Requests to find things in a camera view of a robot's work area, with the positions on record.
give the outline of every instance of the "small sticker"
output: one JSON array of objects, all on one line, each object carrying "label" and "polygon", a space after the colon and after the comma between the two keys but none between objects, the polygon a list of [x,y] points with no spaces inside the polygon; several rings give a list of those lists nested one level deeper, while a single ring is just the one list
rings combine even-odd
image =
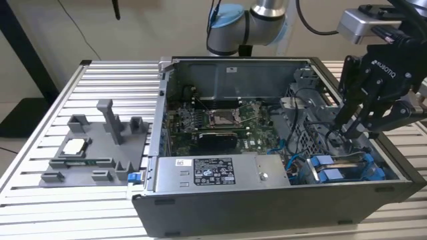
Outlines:
[{"label": "small sticker", "polygon": [[237,73],[238,72],[238,68],[235,66],[227,67],[226,71],[227,71],[227,73]]},{"label": "small sticker", "polygon": [[177,159],[175,166],[178,167],[191,167],[193,166],[193,159]]},{"label": "small sticker", "polygon": [[75,161],[75,162],[67,162],[69,166],[83,166],[87,165],[87,163],[85,161]]}]

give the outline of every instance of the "warning label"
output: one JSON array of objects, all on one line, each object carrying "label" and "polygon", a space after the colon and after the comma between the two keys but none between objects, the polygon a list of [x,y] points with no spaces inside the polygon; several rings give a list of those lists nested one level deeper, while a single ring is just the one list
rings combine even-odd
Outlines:
[{"label": "warning label", "polygon": [[194,184],[198,186],[237,184],[233,158],[194,159]]}]

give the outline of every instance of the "sticker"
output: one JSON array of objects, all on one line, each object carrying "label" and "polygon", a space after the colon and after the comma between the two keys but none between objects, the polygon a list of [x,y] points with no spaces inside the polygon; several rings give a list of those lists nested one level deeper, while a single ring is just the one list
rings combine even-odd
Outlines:
[{"label": "sticker", "polygon": [[193,166],[193,159],[177,159],[175,166],[191,167]]},{"label": "sticker", "polygon": [[67,162],[67,166],[83,166],[87,165],[85,161]]},{"label": "sticker", "polygon": [[237,184],[233,158],[194,159],[194,184],[197,186]]},{"label": "sticker", "polygon": [[235,66],[227,67],[226,71],[227,71],[227,73],[237,73],[238,72],[238,68]]}]

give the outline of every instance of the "aluminum extrusion table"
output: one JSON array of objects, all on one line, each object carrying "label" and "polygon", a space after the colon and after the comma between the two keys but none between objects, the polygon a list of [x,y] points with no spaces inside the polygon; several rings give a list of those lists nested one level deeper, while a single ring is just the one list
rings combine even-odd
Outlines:
[{"label": "aluminum extrusion table", "polygon": [[[343,62],[326,61],[339,78]],[[6,239],[151,239],[127,198],[141,186],[39,188],[69,132],[73,114],[90,122],[103,121],[99,99],[114,99],[113,110],[123,121],[142,116],[154,121],[159,88],[157,61],[94,61],[81,66],[29,142],[0,179],[0,240]],[[410,162],[427,178],[427,130],[421,123],[386,133]],[[186,239],[427,239],[427,188],[404,203],[384,206],[358,225],[190,237]]]}]

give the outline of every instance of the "black floor stand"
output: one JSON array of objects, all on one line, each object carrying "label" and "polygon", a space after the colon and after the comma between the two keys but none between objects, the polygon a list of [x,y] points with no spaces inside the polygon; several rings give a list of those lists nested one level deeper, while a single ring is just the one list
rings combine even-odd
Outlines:
[{"label": "black floor stand", "polygon": [[45,98],[25,98],[0,123],[0,137],[29,138],[49,110]]},{"label": "black floor stand", "polygon": [[0,123],[0,137],[26,138],[37,129],[59,90],[7,0],[0,0],[0,31],[43,95],[43,98],[25,98]]}]

